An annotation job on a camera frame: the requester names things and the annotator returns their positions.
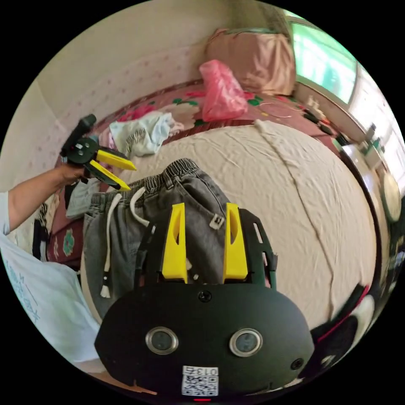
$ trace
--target qr code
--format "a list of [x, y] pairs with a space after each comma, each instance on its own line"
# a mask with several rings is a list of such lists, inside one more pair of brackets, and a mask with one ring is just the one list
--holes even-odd
[[183, 376], [183, 395], [215, 397], [218, 395], [218, 376]]

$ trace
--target person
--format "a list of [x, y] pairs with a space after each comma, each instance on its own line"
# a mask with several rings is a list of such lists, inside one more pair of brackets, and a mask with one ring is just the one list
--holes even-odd
[[106, 383], [156, 394], [136, 384], [121, 384], [101, 364], [94, 348], [100, 325], [90, 313], [75, 271], [41, 262], [7, 238], [51, 195], [83, 175], [84, 168], [65, 164], [0, 192], [0, 252], [5, 269], [29, 318], [66, 360]]

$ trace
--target bed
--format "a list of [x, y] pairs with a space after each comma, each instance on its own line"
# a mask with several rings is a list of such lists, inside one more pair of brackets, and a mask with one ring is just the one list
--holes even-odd
[[[344, 163], [314, 138], [270, 121], [212, 129], [135, 158], [138, 170], [120, 177], [129, 184], [182, 157], [261, 219], [278, 254], [278, 290], [310, 329], [336, 315], [357, 284], [372, 283], [376, 240], [368, 202]], [[92, 308], [85, 274], [82, 287]]]
[[[247, 93], [246, 98], [248, 111], [239, 119], [204, 122], [201, 117], [201, 108], [205, 99], [203, 82], [202, 80], [188, 81], [158, 90], [132, 101], [101, 119], [95, 126], [93, 133], [96, 135], [105, 133], [110, 123], [131, 111], [138, 109], [148, 111], [187, 105], [195, 108], [196, 113], [191, 117], [190, 122], [186, 123], [184, 130], [164, 142], [159, 153], [164, 153], [169, 143], [177, 142], [185, 137], [194, 136], [215, 128], [252, 125], [254, 120], [262, 119], [283, 124], [286, 127], [294, 128], [314, 137], [335, 153], [336, 156], [339, 156], [332, 143], [333, 136], [337, 134], [336, 131], [330, 128], [333, 133], [332, 137], [322, 132], [317, 125], [303, 117], [302, 107], [294, 99], [253, 93]], [[47, 246], [47, 257], [49, 261], [63, 263], [78, 270], [83, 245], [83, 219], [73, 221], [66, 218], [63, 190], [59, 194], [59, 200], [60, 204], [52, 225], [51, 239]]]

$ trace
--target white drawstring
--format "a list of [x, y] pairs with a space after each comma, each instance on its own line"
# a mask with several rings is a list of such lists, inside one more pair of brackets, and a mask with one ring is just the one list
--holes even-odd
[[103, 287], [101, 288], [100, 295], [103, 298], [110, 298], [110, 290], [108, 288], [108, 276], [110, 275], [110, 264], [111, 264], [111, 242], [110, 242], [110, 223], [111, 223], [111, 216], [113, 214], [113, 211], [115, 210], [115, 207], [118, 205], [119, 201], [121, 200], [122, 195], [117, 194], [112, 203], [111, 207], [108, 210], [107, 213], [107, 256], [105, 258], [105, 264], [104, 264], [104, 276], [103, 276]]
[[[139, 215], [135, 213], [135, 204], [136, 202], [143, 196], [145, 193], [145, 187], [141, 187], [139, 190], [135, 192], [135, 194], [132, 196], [130, 200], [130, 211], [132, 216], [143, 226], [147, 227], [149, 225], [149, 221], [147, 221], [144, 218], [141, 218]], [[100, 295], [103, 298], [110, 298], [110, 289], [108, 288], [108, 281], [109, 281], [109, 275], [110, 275], [110, 266], [111, 266], [111, 242], [110, 242], [110, 223], [111, 223], [111, 216], [113, 211], [115, 210], [116, 206], [118, 205], [119, 201], [121, 200], [122, 195], [117, 194], [112, 203], [111, 207], [108, 210], [107, 213], [107, 257], [105, 259], [105, 264], [104, 264], [104, 276], [103, 276], [103, 287], [101, 289]], [[186, 268], [187, 271], [190, 270], [192, 267], [191, 263], [189, 262], [188, 259], [186, 259]]]

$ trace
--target jeans waistband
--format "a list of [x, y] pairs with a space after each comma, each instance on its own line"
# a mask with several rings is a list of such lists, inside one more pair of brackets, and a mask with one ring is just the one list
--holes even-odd
[[157, 194], [164, 187], [171, 189], [173, 187], [173, 180], [175, 178], [179, 178], [187, 174], [193, 174], [199, 169], [200, 168], [191, 159], [176, 160], [170, 163], [161, 174], [145, 177], [129, 184], [128, 186], [131, 188], [129, 191], [112, 191], [109, 193], [93, 194], [89, 211], [106, 211], [118, 193], [122, 195], [119, 204], [129, 205], [135, 192], [137, 192], [141, 187], [145, 187], [145, 193], [139, 199], [139, 203], [142, 203], [145, 198]]

